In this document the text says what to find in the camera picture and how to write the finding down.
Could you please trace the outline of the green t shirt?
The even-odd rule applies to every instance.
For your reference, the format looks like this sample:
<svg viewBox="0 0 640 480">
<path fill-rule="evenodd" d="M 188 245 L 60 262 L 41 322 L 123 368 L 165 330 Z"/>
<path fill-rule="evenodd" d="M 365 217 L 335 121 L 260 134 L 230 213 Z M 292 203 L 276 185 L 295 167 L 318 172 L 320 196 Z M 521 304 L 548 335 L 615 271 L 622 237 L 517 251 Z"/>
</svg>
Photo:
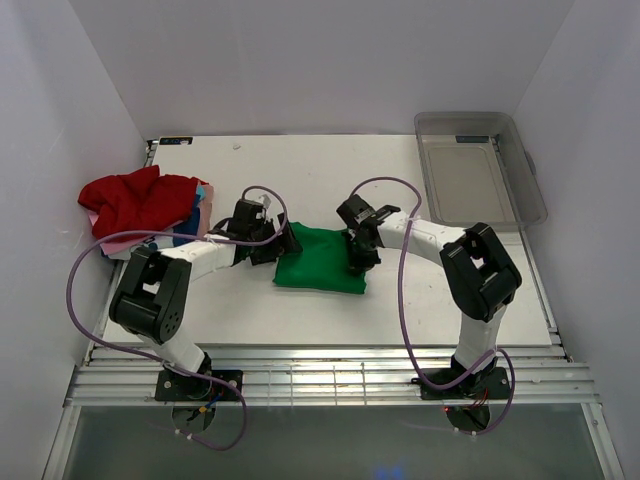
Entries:
<svg viewBox="0 0 640 480">
<path fill-rule="evenodd" d="M 343 231 L 312 228 L 300 222 L 292 222 L 290 226 L 302 252 L 279 258 L 273 278 L 276 286 L 353 295 L 365 293 L 365 274 L 349 272 Z"/>
</svg>

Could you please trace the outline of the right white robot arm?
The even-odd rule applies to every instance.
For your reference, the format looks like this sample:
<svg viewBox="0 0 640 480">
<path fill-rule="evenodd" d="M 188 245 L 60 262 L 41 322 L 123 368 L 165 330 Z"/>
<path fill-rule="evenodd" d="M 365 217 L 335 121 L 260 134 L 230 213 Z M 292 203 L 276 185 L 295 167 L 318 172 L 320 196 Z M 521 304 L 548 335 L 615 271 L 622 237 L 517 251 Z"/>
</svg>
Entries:
<svg viewBox="0 0 640 480">
<path fill-rule="evenodd" d="M 401 334 L 411 363 L 417 359 L 404 314 L 404 261 L 409 254 L 440 267 L 454 304 L 461 313 L 459 339 L 450 366 L 416 370 L 414 380 L 435 398 L 471 396 L 487 387 L 496 370 L 497 336 L 507 307 L 522 285 L 521 274 L 495 231 L 485 223 L 447 227 L 415 219 L 392 205 L 376 210 L 353 194 L 338 208 L 348 268 L 366 273 L 381 263 L 382 248 L 400 252 L 397 298 Z"/>
</svg>

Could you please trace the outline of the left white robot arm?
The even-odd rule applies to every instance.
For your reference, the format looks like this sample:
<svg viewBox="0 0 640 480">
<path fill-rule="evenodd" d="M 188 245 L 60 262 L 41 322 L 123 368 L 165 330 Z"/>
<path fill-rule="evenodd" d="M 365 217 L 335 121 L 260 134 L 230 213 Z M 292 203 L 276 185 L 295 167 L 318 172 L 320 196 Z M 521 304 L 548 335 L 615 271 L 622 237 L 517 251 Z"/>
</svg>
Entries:
<svg viewBox="0 0 640 480">
<path fill-rule="evenodd" d="M 242 198 L 231 217 L 198 240 L 156 251 L 136 249 L 111 301 L 110 320 L 148 345 L 171 371 L 204 375 L 210 359 L 182 328 L 190 285 L 246 260 L 261 265 L 302 251 L 288 212 L 271 218 L 268 208 L 266 195 Z"/>
</svg>

